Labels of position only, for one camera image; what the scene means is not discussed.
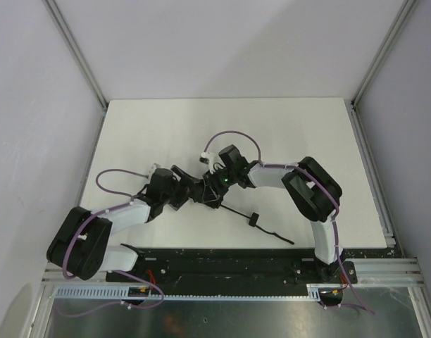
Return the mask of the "black folding umbrella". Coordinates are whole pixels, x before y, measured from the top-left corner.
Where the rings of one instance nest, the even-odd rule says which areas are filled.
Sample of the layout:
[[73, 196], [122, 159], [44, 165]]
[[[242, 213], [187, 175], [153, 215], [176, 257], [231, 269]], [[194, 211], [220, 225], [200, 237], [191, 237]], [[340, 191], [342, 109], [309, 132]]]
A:
[[255, 188], [255, 186], [247, 180], [246, 182], [243, 182], [241, 180], [235, 180], [230, 179], [228, 177], [222, 178], [222, 177], [216, 177], [214, 175], [210, 175], [209, 173], [205, 173], [202, 178], [202, 191], [199, 196], [197, 196], [197, 192], [195, 192], [195, 197], [193, 198], [194, 202], [206, 205], [210, 208], [218, 209], [220, 207], [236, 213], [237, 215], [243, 216], [248, 220], [248, 224], [250, 227], [256, 228], [263, 233], [266, 233], [268, 235], [274, 236], [284, 242], [287, 242], [288, 244], [294, 245], [294, 242], [290, 239], [286, 239], [282, 236], [280, 236], [276, 232], [271, 232], [268, 230], [263, 229], [260, 225], [258, 225], [258, 218], [259, 214], [252, 213], [251, 215], [245, 215], [243, 213], [240, 213], [239, 211], [236, 211], [233, 208], [230, 208], [228, 206], [223, 205], [223, 198], [228, 193], [229, 188], [232, 185], [239, 185], [241, 188]]

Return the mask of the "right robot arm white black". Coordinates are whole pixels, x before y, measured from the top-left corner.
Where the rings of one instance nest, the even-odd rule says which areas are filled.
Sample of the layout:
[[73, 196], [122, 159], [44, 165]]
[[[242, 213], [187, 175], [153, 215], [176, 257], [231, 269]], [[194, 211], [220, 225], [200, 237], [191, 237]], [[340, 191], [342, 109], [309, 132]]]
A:
[[285, 189], [298, 211], [311, 222], [315, 257], [326, 265], [340, 257], [342, 248], [332, 222], [339, 214], [342, 189], [314, 158], [307, 156], [296, 164], [249, 162], [236, 146], [229, 145], [218, 154], [203, 152], [199, 160], [208, 166], [200, 203], [220, 208], [234, 185]]

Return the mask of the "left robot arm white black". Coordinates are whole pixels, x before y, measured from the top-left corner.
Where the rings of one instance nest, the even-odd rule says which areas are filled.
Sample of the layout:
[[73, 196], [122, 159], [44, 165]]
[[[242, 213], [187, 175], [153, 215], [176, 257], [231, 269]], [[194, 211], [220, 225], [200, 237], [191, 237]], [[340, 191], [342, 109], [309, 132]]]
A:
[[188, 200], [200, 201], [205, 182], [180, 170], [154, 167], [148, 182], [128, 201], [100, 211], [72, 208], [46, 251], [48, 262], [62, 269], [64, 278], [88, 280], [99, 272], [128, 273], [139, 252], [125, 244], [111, 246], [111, 236], [129, 227], [147, 224], [162, 214], [165, 206], [175, 210]]

